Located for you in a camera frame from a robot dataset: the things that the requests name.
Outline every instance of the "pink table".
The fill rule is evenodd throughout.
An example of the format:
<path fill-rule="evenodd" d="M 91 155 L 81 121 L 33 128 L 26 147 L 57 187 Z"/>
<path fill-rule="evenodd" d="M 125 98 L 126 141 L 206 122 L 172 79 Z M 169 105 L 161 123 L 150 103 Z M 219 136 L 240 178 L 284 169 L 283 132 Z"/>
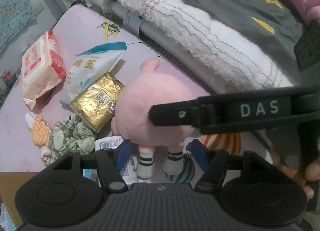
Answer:
<path fill-rule="evenodd" d="M 102 28 L 96 28 L 106 19 L 94 11 L 82 6 L 75 5 L 70 8 L 54 27 L 53 32 L 60 46 L 60 54 L 64 59 L 66 70 L 69 71 L 75 62 L 75 54 L 86 51 L 96 45 L 104 44 L 107 41 L 104 38 Z M 128 50 L 116 77 L 126 85 L 140 73 L 140 65 L 143 61 L 156 57 L 154 50 L 146 45 L 139 43 L 139 39 L 132 34 L 120 29 L 118 36 L 109 37 L 108 42 L 126 42 Z M 174 75 L 183 81 L 192 90 L 195 96 L 207 95 L 207 93 L 196 83 L 187 78 L 179 70 L 174 68 L 167 61 L 163 61 L 157 69 L 158 72 Z M 56 89 L 49 104 L 43 109 L 42 116 L 53 126 L 57 121 L 65 119 L 72 112 L 63 107 L 60 103 L 62 85 Z M 40 151 L 35 147 L 31 140 L 31 134 L 28 131 L 24 116 L 28 108 L 22 100 L 21 82 L 13 88 L 7 97 L 2 109 L 0 110 L 0 171 L 7 172 L 38 172 L 44 169 L 40 160 Z M 242 134 L 243 150 L 252 150 L 260 156 L 270 161 L 269 154 L 259 144 L 259 142 L 250 134 Z M 161 171 L 161 161 L 167 156 L 166 153 L 159 153 L 155 157 L 157 168 Z M 157 177 L 155 171 L 152 182 L 166 181 L 164 174 Z M 200 169 L 196 166 L 196 173 L 201 175 Z"/>

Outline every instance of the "brown cardboard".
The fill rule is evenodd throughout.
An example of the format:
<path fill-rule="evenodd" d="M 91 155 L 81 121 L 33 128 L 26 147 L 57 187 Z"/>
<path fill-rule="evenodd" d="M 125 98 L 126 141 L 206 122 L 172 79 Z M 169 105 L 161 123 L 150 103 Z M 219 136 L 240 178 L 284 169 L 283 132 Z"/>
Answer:
<path fill-rule="evenodd" d="M 37 172 L 0 172 L 0 194 L 16 228 L 22 225 L 22 221 L 14 205 L 14 196 L 36 174 Z"/>

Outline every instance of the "plush toy body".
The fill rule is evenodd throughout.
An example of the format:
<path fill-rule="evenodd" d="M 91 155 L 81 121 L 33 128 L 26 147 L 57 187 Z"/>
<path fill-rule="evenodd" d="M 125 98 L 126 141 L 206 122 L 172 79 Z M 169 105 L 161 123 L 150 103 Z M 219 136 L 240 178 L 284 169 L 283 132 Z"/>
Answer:
<path fill-rule="evenodd" d="M 155 146 L 168 147 L 164 171 L 169 175 L 181 173 L 184 140 L 194 132 L 191 126 L 156 127 L 149 121 L 148 113 L 153 105 L 195 98 L 175 77 L 154 72 L 159 65 L 158 59 L 149 59 L 141 65 L 138 78 L 121 91 L 111 123 L 113 135 L 121 135 L 139 145 L 137 175 L 140 180 L 152 177 Z"/>

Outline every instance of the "gold chocolate wrapper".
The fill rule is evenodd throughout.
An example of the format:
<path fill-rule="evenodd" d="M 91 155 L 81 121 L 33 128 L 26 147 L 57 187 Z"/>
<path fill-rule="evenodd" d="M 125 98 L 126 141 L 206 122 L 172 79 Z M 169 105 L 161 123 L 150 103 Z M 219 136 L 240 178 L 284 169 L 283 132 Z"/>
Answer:
<path fill-rule="evenodd" d="M 115 114 L 116 100 L 124 85 L 109 72 L 71 101 L 71 107 L 95 131 Z"/>

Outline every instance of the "white packet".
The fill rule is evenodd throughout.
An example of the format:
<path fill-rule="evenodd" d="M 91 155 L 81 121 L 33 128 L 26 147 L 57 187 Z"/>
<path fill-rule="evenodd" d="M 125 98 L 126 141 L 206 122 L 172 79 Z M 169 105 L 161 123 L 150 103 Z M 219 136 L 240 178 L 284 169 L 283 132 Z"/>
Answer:
<path fill-rule="evenodd" d="M 93 84 L 100 76 L 107 71 L 111 72 L 123 57 L 125 50 L 111 49 L 103 53 L 87 54 L 89 50 L 88 52 L 84 52 L 84 55 L 78 56 L 76 62 L 67 73 L 60 103 L 70 105 L 73 99 Z"/>
<path fill-rule="evenodd" d="M 94 149 L 95 151 L 103 148 L 116 149 L 122 142 L 123 139 L 121 136 L 105 137 L 94 142 Z M 136 174 L 136 165 L 138 165 L 137 163 L 138 161 L 136 157 L 130 156 L 126 165 L 120 172 L 121 177 L 127 185 L 139 182 Z"/>

